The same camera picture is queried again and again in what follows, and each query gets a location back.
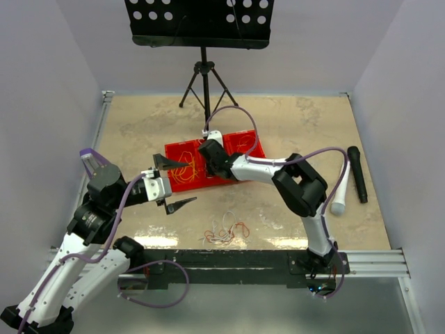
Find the red three-compartment bin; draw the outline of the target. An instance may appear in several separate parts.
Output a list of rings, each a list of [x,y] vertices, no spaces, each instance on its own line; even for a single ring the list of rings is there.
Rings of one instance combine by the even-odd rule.
[[[234,153],[245,154],[255,141],[254,130],[223,134],[224,149],[229,155]],[[191,191],[210,186],[233,184],[234,181],[225,180],[218,176],[210,176],[204,158],[198,152],[203,139],[194,139],[178,143],[165,144],[167,158],[189,163],[189,167],[168,171],[168,178],[174,193]]]

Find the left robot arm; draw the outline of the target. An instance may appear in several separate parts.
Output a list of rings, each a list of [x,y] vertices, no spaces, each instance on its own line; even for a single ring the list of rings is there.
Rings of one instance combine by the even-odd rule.
[[[1,313],[18,333],[69,333],[79,311],[101,289],[125,271],[142,269],[143,246],[128,237],[114,239],[125,207],[154,202],[173,214],[187,203],[166,203],[172,189],[161,176],[163,170],[183,168],[184,162],[155,154],[154,167],[126,182],[121,170],[92,148],[80,157],[89,178],[87,191],[57,254],[29,295]]]

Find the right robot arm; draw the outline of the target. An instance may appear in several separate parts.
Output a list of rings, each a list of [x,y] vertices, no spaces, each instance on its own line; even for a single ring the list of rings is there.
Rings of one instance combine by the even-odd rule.
[[[198,152],[220,178],[273,185],[286,206],[302,220],[311,268],[326,273],[334,266],[334,240],[323,211],[327,182],[299,154],[287,159],[255,159],[241,153],[228,154],[215,139],[204,141]]]

